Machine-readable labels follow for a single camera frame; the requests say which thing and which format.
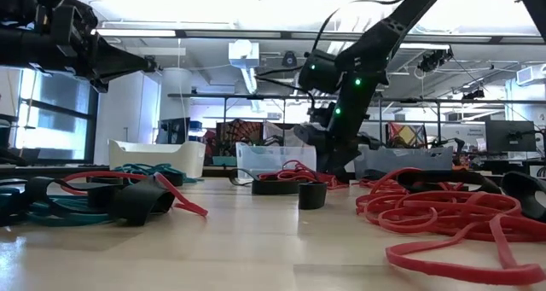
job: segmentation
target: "wooden table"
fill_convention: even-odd
[[[400,236],[355,215],[358,187],[320,210],[297,197],[252,196],[225,179],[186,185],[208,219],[173,210],[142,228],[24,226],[0,231],[0,290],[546,290],[492,287],[395,269],[384,248],[439,236]],[[520,263],[546,267],[546,246],[513,244]],[[419,258],[500,267],[495,246],[466,241]]]

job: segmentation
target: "fluorescent light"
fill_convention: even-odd
[[[102,36],[112,37],[176,37],[174,30],[129,30],[129,29],[96,29],[91,35],[99,32]]]
[[[449,49],[448,44],[400,44],[401,49]]]

